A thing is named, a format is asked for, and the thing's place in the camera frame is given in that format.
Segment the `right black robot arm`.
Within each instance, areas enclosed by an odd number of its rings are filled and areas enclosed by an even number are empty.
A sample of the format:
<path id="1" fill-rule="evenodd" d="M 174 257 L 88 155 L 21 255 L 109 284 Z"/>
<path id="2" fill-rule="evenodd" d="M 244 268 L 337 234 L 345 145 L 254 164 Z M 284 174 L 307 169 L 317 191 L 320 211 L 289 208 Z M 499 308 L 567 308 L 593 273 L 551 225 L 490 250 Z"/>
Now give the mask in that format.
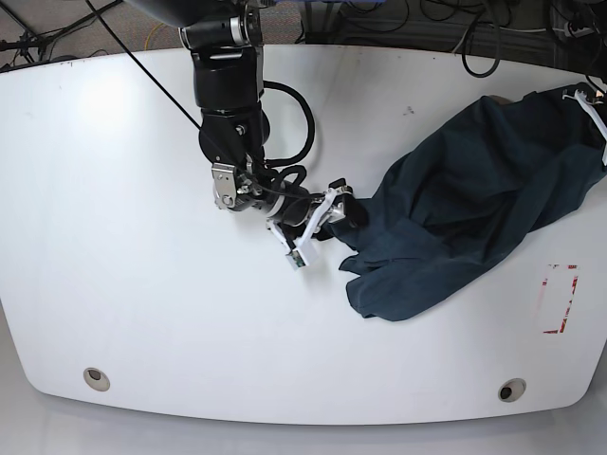
<path id="1" fill-rule="evenodd" d="M 364 228 L 369 215 L 344 179 L 323 193 L 303 186 L 303 160 L 312 149 L 316 123 L 295 89 L 263 78 L 259 7 L 250 1 L 136 1 L 134 7 L 179 31 L 191 53 L 193 88 L 202 119 L 198 140 L 212 164 L 213 192 L 220 209 L 261 211 L 285 235 L 288 246 L 305 235 L 325 240 L 324 225 L 344 222 Z M 261 98 L 277 90 L 299 103 L 307 133 L 301 150 L 268 158 L 270 124 Z"/>

